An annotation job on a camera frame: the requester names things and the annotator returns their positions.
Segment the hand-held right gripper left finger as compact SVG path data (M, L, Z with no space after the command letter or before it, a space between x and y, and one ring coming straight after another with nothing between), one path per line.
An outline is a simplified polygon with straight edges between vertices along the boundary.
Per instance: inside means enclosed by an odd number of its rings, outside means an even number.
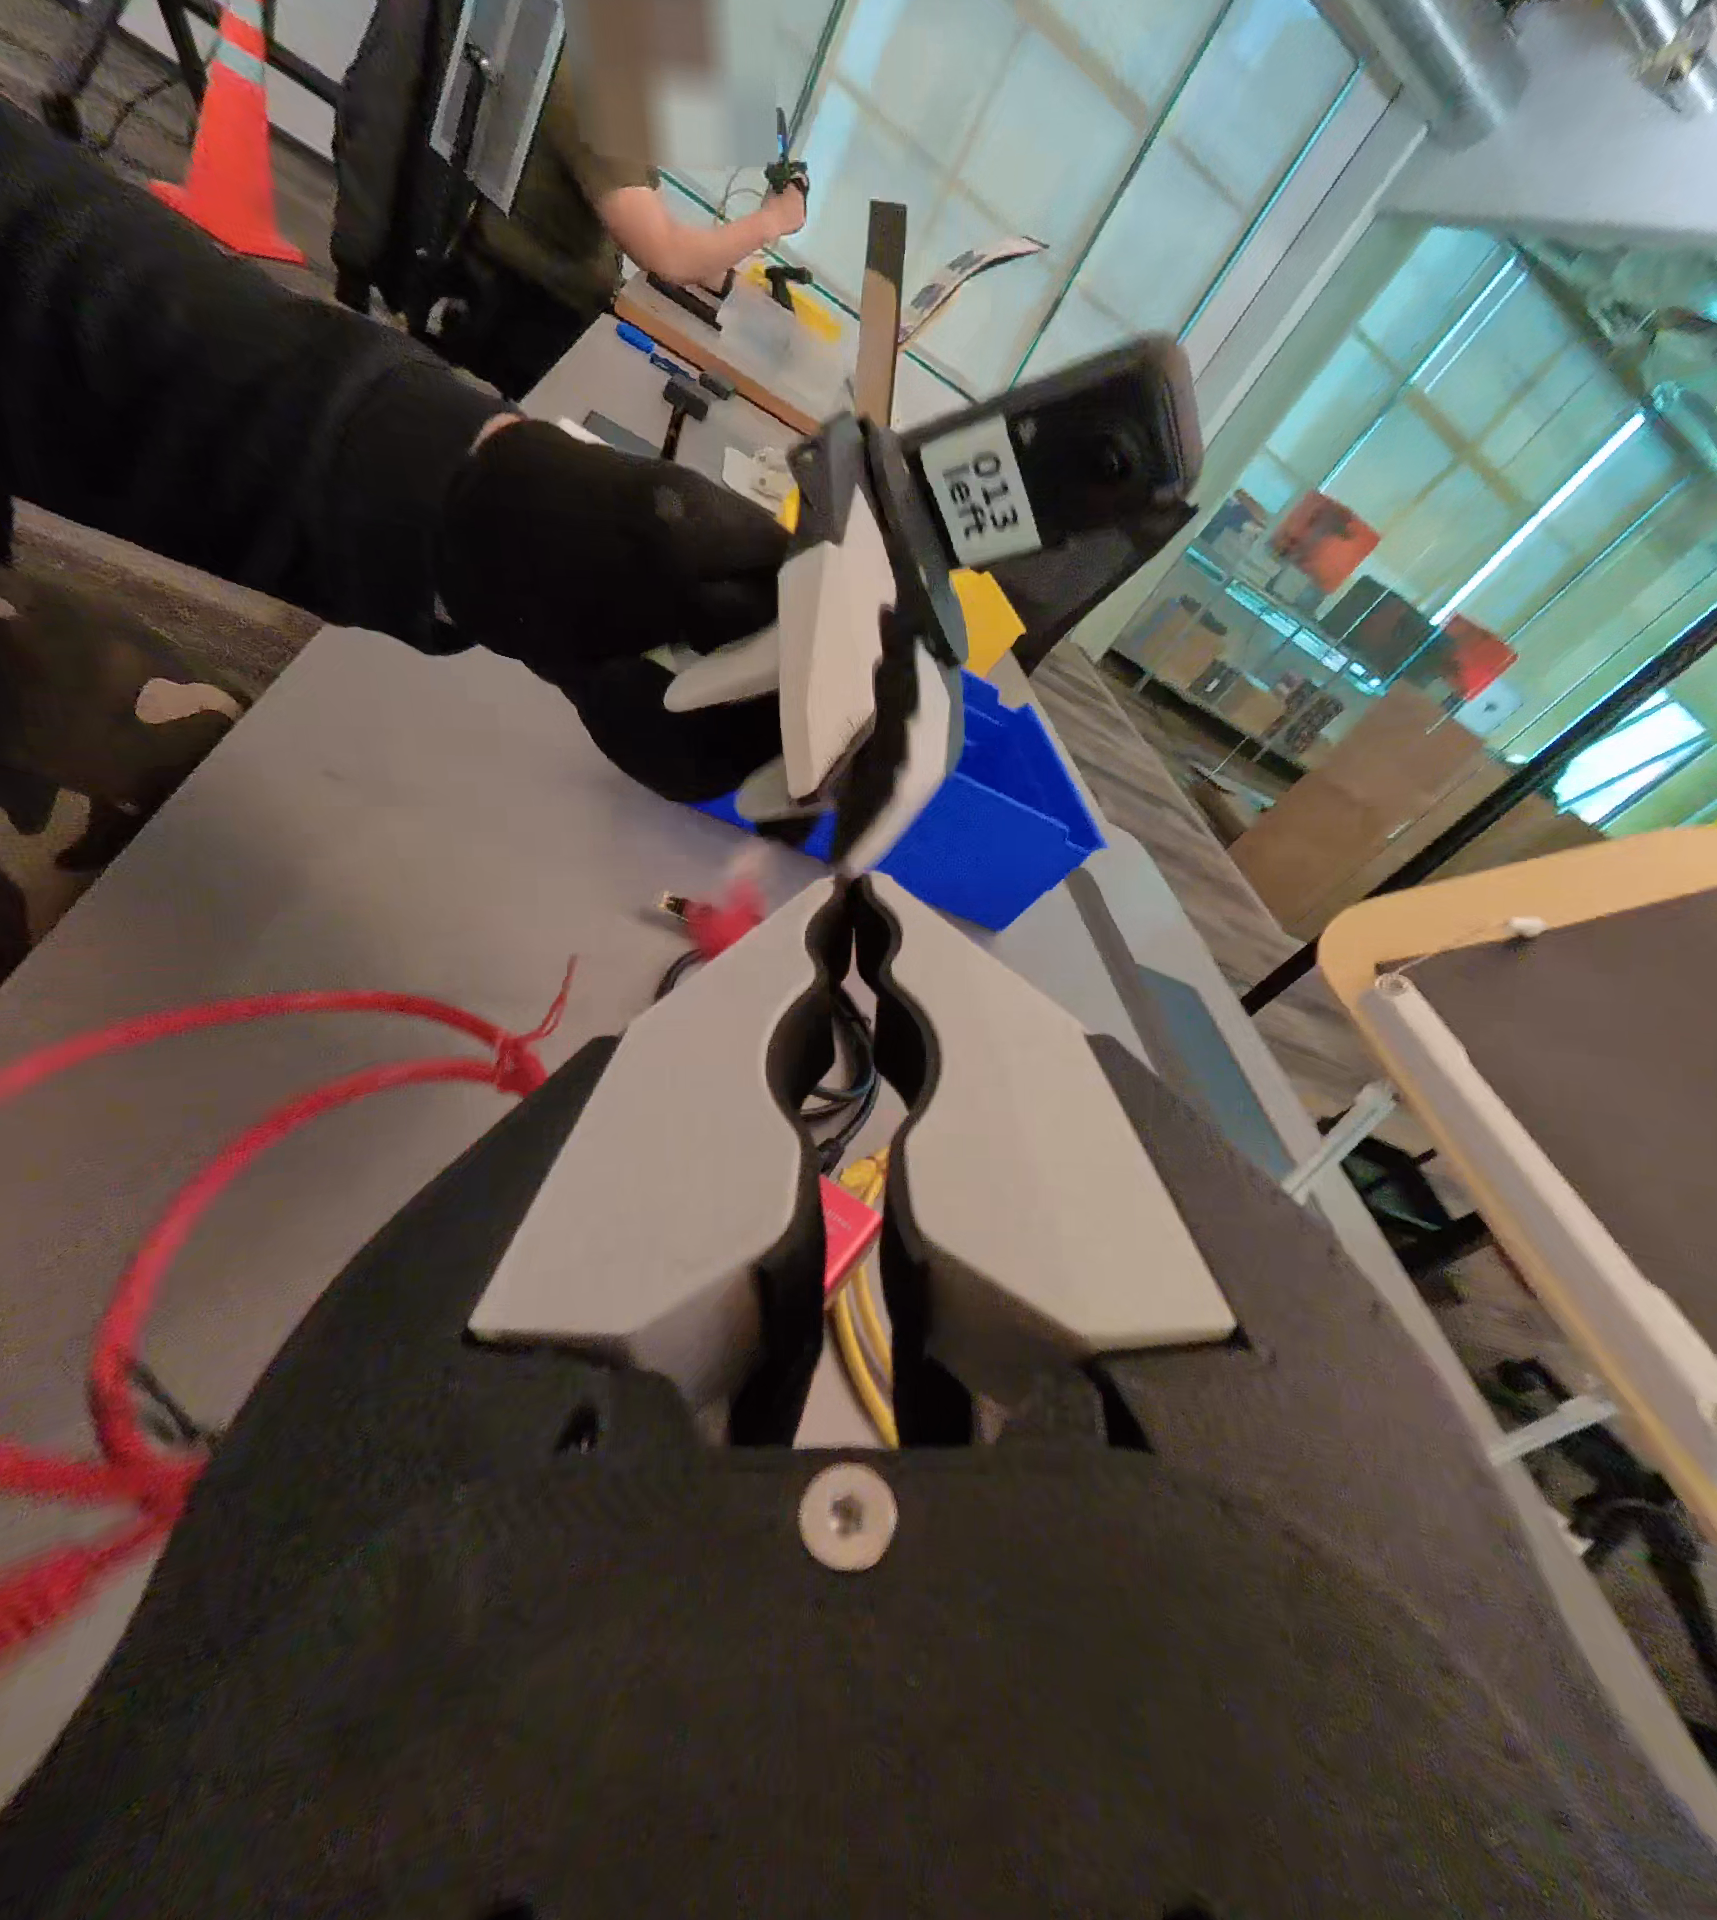
M820 878L638 1014L598 1074L467 1334L670 1381L695 1411L800 1419L820 1361L820 1152L838 1061Z

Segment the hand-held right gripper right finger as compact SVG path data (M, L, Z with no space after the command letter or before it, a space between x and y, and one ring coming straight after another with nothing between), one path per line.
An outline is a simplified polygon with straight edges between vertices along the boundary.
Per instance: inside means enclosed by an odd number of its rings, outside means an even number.
M1050 1371L1235 1335L1100 1035L886 877L853 881L853 968L903 1111L880 1255L892 1401L1015 1404Z

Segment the blue plastic bin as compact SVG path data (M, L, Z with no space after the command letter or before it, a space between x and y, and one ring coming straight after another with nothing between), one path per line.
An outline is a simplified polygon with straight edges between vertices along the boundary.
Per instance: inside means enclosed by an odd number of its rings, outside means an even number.
M1004 930L1104 848L1061 746L1031 706L964 676L964 746L882 873L957 921Z

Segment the red metal adapter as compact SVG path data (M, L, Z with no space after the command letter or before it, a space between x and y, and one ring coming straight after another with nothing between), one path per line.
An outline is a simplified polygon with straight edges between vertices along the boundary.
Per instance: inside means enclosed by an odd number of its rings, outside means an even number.
M823 1222L823 1304L857 1276L882 1235L882 1178L864 1167L849 1167L849 1176L820 1176L820 1222Z

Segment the person's left forearm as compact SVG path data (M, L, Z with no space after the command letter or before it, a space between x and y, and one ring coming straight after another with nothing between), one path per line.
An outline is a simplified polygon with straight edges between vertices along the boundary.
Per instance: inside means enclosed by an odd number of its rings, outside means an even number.
M330 625L479 645L447 503L498 406L0 98L0 492Z

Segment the printed paper strip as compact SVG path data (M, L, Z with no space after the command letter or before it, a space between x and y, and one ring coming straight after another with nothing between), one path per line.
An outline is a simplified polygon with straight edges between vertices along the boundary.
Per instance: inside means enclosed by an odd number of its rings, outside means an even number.
M1001 236L991 244L966 247L964 253L957 253L903 306L902 339L908 342L919 327L930 326L937 315L946 311L951 301L962 293L962 286L973 283L981 275L990 275L991 269L1028 262L1039 253L1048 253L1048 242L1031 233Z

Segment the slanted panel stand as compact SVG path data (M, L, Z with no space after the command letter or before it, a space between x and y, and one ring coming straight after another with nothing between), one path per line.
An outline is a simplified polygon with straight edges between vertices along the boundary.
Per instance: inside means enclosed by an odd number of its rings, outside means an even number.
M852 406L860 419L892 426L892 386L902 352L902 290L906 258L906 206L870 198Z

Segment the wooden task board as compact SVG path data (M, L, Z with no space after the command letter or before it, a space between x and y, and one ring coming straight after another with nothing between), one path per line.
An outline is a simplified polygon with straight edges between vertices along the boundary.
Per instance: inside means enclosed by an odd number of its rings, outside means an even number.
M735 272L725 297L631 275L619 286L614 316L800 433L849 406L857 319L816 301L804 283L783 306L758 272Z

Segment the metal shelf with boxes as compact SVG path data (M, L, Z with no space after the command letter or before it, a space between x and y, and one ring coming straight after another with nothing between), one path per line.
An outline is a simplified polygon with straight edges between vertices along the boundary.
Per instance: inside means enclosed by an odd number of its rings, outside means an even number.
M1377 535L1327 492L1224 492L1155 578L1104 669L1183 757L1274 793L1348 739L1500 762L1515 662L1374 570Z

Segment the cardboard box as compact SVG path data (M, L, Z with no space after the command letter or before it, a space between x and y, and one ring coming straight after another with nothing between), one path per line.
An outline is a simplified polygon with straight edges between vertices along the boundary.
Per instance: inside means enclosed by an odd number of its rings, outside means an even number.
M1253 816L1230 860L1278 928L1307 943L1512 773L1431 693L1392 685Z

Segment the white board stand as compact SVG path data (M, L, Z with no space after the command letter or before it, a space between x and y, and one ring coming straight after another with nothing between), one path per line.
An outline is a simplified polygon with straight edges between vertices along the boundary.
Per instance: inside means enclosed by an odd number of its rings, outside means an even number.
M1717 1352L1615 1240L1471 1063L1444 1017L1406 972L1381 976L1359 1002L1360 1024L1399 1087L1417 1093L1461 1167L1483 1189L1523 1261L1542 1261L1570 1308L1570 1342L1604 1363L1604 1397L1686 1454L1717 1491Z

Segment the wood-edged black board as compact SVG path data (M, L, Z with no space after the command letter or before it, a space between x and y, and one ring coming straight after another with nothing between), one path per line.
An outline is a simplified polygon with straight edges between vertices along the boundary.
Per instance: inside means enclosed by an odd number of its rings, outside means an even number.
M1340 911L1314 947L1396 1101L1580 1356L1585 1390L1717 1541L1717 1491L1621 1417L1548 1271L1490 1226L1442 1122L1374 1052L1360 994L1406 972L1471 1063L1717 1352L1717 830L1599 841Z

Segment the person's camouflage trousers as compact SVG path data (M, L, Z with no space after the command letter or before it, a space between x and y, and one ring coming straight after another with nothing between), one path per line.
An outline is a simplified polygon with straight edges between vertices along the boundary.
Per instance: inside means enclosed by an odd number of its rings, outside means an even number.
M317 633L0 564L0 983Z

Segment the orange traffic cone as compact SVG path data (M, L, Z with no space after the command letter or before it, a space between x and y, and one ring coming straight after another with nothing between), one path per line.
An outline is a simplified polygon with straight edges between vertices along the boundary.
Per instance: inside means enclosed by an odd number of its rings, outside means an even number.
M222 3L186 174L175 184L153 178L148 191L219 247L301 266L306 255L275 217L268 56L270 6Z

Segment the silver ventilation duct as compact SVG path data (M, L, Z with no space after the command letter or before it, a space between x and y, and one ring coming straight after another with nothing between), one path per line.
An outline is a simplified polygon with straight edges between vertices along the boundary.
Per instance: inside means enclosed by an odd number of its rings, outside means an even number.
M1393 83L1431 140L1464 151L1519 111L1527 63L1501 3L1314 3Z

